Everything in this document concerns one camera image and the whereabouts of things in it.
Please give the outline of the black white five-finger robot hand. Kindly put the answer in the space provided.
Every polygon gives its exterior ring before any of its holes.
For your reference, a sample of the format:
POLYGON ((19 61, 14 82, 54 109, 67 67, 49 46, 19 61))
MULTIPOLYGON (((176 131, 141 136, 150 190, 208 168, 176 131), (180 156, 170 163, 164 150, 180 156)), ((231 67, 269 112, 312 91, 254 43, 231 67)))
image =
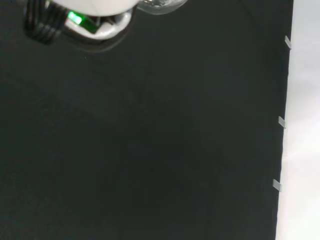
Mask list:
POLYGON ((100 44, 122 34, 130 25, 137 0, 26 0, 23 9, 25 35, 43 45, 60 35, 100 44))

